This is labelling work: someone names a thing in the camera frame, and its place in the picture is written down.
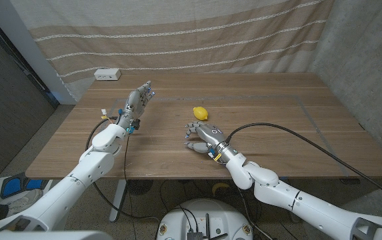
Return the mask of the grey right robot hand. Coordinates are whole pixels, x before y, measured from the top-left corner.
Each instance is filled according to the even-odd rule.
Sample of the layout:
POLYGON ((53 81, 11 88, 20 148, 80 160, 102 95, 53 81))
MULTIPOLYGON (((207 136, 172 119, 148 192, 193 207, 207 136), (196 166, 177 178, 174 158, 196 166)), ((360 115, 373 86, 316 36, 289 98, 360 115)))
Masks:
POLYGON ((226 136, 216 126, 202 121, 194 121, 186 124, 187 132, 186 138, 191 134, 196 134, 202 142, 192 143, 186 142, 185 145, 198 152, 208 154, 214 161, 226 165, 234 156, 237 151, 227 142, 226 136))

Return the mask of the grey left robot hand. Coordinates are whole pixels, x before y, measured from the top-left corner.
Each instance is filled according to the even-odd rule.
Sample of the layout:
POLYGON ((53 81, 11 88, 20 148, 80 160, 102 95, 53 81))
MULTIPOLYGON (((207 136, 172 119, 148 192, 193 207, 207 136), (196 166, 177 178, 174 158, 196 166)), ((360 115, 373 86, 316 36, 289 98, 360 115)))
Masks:
POLYGON ((133 122, 142 116, 146 105, 154 95, 155 93, 151 90, 151 81, 130 92, 117 124, 125 130, 129 129, 133 122))

